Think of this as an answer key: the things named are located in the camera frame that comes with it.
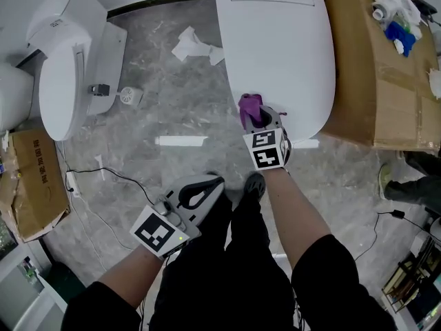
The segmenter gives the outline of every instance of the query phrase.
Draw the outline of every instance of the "gray shoe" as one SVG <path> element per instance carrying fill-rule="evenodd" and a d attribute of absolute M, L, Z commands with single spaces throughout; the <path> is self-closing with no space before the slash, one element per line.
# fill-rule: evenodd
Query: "gray shoe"
<path fill-rule="evenodd" d="M 386 200 L 384 196 L 384 191 L 386 190 L 387 184 L 391 182 L 391 166 L 389 164 L 383 164 L 380 172 L 378 173 L 378 187 L 380 198 Z"/>
<path fill-rule="evenodd" d="M 250 174 L 243 187 L 244 195 L 256 195 L 259 200 L 262 199 L 265 191 L 267 189 L 267 184 L 265 183 L 265 178 L 261 173 L 253 172 Z"/>

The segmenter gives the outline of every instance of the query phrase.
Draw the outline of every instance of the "leg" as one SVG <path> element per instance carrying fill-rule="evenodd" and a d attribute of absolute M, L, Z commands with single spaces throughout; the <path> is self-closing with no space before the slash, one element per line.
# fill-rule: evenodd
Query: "leg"
<path fill-rule="evenodd" d="M 291 330 L 294 293 L 287 275 L 269 251 L 268 230 L 258 195 L 245 194 L 232 219 L 227 247 L 229 313 L 252 329 Z"/>
<path fill-rule="evenodd" d="M 424 175 L 441 177 L 441 158 L 426 152 L 405 152 L 406 163 Z"/>
<path fill-rule="evenodd" d="M 424 177 L 417 181 L 397 183 L 390 181 L 384 189 L 388 200 L 424 205 L 441 214 L 441 177 Z"/>
<path fill-rule="evenodd" d="M 225 240 L 232 203 L 223 194 L 199 227 L 202 235 L 163 272 L 151 330 L 210 329 L 223 305 Z"/>

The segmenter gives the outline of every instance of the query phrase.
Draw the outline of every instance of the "black trim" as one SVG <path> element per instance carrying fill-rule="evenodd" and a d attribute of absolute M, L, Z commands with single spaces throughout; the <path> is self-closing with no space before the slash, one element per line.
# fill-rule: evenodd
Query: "black trim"
<path fill-rule="evenodd" d="M 123 6 L 122 8 L 116 8 L 114 10 L 110 10 L 107 13 L 107 18 L 111 19 L 112 17 L 119 16 L 121 14 L 127 14 L 129 12 L 133 12 L 136 10 L 140 10 L 141 8 L 150 8 L 152 6 L 164 5 L 166 3 L 177 3 L 182 1 L 192 1 L 192 0 L 144 0 L 139 1 L 137 3 L 132 3 L 130 5 Z"/>
<path fill-rule="evenodd" d="M 180 206 L 184 207 L 186 210 L 195 210 L 197 209 L 202 202 L 204 202 L 209 195 L 212 194 L 217 187 L 224 183 L 225 180 L 222 177 L 215 178 L 213 180 L 205 181 L 203 183 L 195 183 L 185 186 L 179 192 L 178 200 L 179 204 L 177 208 Z M 196 205 L 190 206 L 189 201 L 193 196 L 196 196 L 200 193 L 204 193 L 204 196 L 197 202 Z"/>
<path fill-rule="evenodd" d="M 52 265 L 54 265 L 57 261 L 54 259 L 54 257 L 52 256 L 52 254 L 49 251 L 48 246 L 46 245 L 46 242 L 43 240 L 43 238 L 39 239 L 39 243 L 41 244 L 41 247 L 43 248 L 43 251 L 46 253 L 46 255 L 48 256 L 48 259 L 50 261 L 50 263 Z"/>
<path fill-rule="evenodd" d="M 16 68 L 21 68 L 24 64 L 31 61 L 33 58 L 35 58 L 38 54 L 41 53 L 40 49 L 35 50 L 31 55 L 28 55 L 26 58 L 24 58 L 20 63 L 16 66 Z"/>

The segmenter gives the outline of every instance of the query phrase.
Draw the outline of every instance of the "white toilet lid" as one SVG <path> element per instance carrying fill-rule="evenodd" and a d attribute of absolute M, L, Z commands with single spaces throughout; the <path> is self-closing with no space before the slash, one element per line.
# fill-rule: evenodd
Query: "white toilet lid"
<path fill-rule="evenodd" d="M 74 48 L 71 44 L 57 46 L 41 70 L 41 118 L 46 131 L 55 141 L 69 136 L 79 111 L 84 60 L 83 53 Z"/>

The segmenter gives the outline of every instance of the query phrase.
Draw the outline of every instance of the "marble floor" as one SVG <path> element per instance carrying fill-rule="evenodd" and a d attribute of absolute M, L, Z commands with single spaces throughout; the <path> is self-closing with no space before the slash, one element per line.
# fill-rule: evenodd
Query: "marble floor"
<path fill-rule="evenodd" d="M 107 114 L 89 118 L 80 133 L 58 143 L 69 167 L 98 168 L 95 157 L 101 155 L 104 166 L 140 181 L 152 199 L 173 180 L 208 170 L 221 173 L 229 188 L 239 188 L 253 166 L 243 142 L 225 62 L 211 66 L 208 58 L 189 57 L 181 63 L 171 53 L 178 35 L 188 26 L 196 29 L 201 41 L 221 46 L 215 1 L 146 8 L 111 22 L 128 31 L 120 89 L 142 88 L 144 97 L 136 109 L 116 100 Z M 158 137 L 167 135 L 206 139 L 200 147 L 161 146 Z M 399 209 L 408 219 L 424 221 L 419 207 L 378 198 L 376 178 L 383 162 L 393 164 L 397 180 L 419 175 L 397 160 L 393 152 L 370 150 L 324 135 L 317 138 L 320 147 L 294 151 L 288 169 L 355 257 L 375 237 L 376 212 Z M 64 171 L 62 159 L 60 164 Z M 147 200 L 137 185 L 108 172 L 76 177 L 84 201 L 73 199 L 72 214 L 44 240 L 56 259 L 90 285 L 137 246 L 129 229 Z M 262 207 L 271 251 L 282 254 L 266 196 Z M 386 216 L 380 218 L 377 232 L 376 244 L 358 261 L 360 279 L 376 298 L 397 262 L 408 253 L 418 229 Z M 160 280 L 161 276 L 147 298 L 146 323 Z"/>

